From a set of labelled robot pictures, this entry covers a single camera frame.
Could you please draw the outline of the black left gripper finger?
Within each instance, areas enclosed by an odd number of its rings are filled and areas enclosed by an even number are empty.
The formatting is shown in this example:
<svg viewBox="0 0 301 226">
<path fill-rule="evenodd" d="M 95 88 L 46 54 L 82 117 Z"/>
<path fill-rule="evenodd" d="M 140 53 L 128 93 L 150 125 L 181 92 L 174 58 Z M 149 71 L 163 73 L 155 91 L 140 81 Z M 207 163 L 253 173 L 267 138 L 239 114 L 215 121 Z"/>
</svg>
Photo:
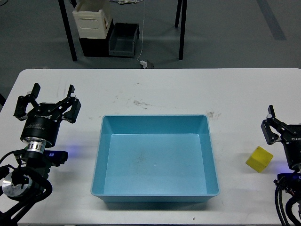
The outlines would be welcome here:
<svg viewBox="0 0 301 226">
<path fill-rule="evenodd" d="M 73 85 L 69 86 L 67 97 L 57 102 L 54 106 L 54 120 L 68 121 L 75 123 L 79 114 L 81 103 L 74 93 L 75 88 Z"/>
<path fill-rule="evenodd" d="M 20 121 L 28 119 L 26 109 L 29 103 L 31 103 L 34 110 L 40 111 L 40 106 L 36 102 L 36 98 L 38 97 L 39 92 L 40 85 L 38 83 L 34 83 L 31 92 L 29 92 L 26 96 L 19 96 L 17 99 L 14 117 L 16 117 Z"/>
</svg>

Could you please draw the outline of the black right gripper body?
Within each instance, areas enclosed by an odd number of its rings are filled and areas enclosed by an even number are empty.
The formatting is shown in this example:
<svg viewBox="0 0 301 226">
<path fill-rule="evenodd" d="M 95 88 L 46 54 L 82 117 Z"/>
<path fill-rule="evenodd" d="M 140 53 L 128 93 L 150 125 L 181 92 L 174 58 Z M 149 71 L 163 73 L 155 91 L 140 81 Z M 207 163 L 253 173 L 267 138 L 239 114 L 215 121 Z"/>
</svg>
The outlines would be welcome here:
<svg viewBox="0 0 301 226">
<path fill-rule="evenodd" d="M 291 170 L 301 169 L 301 125 L 290 124 L 289 129 L 285 130 L 281 135 L 281 142 L 284 146 L 284 151 L 288 163 L 288 167 Z"/>
</svg>

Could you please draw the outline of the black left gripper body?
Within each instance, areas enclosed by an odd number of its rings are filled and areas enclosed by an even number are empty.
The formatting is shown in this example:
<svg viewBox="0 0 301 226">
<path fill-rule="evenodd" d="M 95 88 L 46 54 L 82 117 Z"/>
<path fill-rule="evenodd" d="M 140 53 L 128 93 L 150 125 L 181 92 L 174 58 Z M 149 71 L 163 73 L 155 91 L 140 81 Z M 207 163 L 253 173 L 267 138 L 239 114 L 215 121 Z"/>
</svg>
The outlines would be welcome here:
<svg viewBox="0 0 301 226">
<path fill-rule="evenodd" d="M 55 146 L 61 123 L 62 112 L 54 103 L 41 103 L 27 113 L 27 119 L 20 139 L 29 142 L 31 138 L 46 140 L 46 148 Z"/>
</svg>

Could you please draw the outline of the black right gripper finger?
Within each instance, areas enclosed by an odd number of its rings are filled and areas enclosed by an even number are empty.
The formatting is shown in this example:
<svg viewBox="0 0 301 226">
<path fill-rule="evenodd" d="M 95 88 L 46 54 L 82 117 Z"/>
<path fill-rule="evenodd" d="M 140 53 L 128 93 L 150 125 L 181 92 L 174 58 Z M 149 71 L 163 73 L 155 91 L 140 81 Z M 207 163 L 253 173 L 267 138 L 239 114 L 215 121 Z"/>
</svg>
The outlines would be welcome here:
<svg viewBox="0 0 301 226">
<path fill-rule="evenodd" d="M 268 107 L 268 115 L 261 123 L 265 140 L 268 145 L 275 142 L 290 143 L 292 138 L 292 126 L 278 120 L 273 105 Z"/>
</svg>

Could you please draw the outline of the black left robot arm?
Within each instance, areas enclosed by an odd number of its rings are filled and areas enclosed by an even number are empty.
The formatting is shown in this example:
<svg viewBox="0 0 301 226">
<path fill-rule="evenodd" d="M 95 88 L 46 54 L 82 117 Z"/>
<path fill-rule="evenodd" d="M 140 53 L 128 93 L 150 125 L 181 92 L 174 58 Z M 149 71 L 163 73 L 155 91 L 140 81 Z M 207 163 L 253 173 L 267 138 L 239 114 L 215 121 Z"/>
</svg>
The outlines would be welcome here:
<svg viewBox="0 0 301 226">
<path fill-rule="evenodd" d="M 19 96 L 14 117 L 25 121 L 21 141 L 26 147 L 11 151 L 18 166 L 0 168 L 0 193 L 16 204 L 0 214 L 2 226 L 16 226 L 18 221 L 38 202 L 53 191 L 48 180 L 51 167 L 59 167 L 68 160 L 67 151 L 52 150 L 62 121 L 75 123 L 81 103 L 70 85 L 66 98 L 57 103 L 37 103 L 40 85 L 35 83 L 26 96 Z"/>
</svg>

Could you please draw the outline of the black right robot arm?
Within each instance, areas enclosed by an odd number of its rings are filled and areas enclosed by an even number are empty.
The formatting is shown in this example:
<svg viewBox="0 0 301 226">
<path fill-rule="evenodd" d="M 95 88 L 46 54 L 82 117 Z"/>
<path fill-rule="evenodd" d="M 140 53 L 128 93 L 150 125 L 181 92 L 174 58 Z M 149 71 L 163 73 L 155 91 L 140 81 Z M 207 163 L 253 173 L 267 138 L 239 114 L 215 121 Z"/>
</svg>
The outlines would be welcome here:
<svg viewBox="0 0 301 226">
<path fill-rule="evenodd" d="M 281 225 L 301 224 L 301 219 L 293 214 L 293 205 L 301 207 L 301 125 L 286 124 L 276 118 L 272 105 L 261 123 L 268 145 L 280 142 L 284 147 L 288 168 L 292 173 L 279 173 L 274 180 L 276 185 L 274 200 Z"/>
</svg>

